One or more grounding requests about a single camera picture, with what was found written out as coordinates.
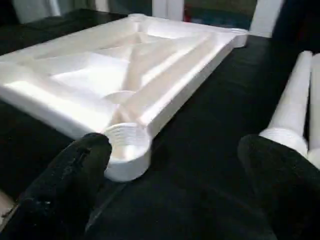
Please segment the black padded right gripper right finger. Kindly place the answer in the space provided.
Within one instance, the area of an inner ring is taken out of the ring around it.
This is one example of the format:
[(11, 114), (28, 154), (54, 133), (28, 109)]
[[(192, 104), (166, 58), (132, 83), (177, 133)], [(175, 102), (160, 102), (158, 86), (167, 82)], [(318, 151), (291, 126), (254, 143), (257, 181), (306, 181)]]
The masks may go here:
[(238, 158), (279, 240), (320, 238), (320, 171), (294, 149), (259, 135), (240, 139)]

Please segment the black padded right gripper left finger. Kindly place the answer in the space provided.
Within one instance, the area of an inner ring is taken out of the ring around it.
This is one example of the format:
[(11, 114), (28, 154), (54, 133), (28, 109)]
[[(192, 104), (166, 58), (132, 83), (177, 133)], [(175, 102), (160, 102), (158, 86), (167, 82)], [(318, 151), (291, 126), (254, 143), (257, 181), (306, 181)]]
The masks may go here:
[(89, 133), (62, 150), (17, 199), (2, 240), (81, 240), (104, 182), (112, 146)]

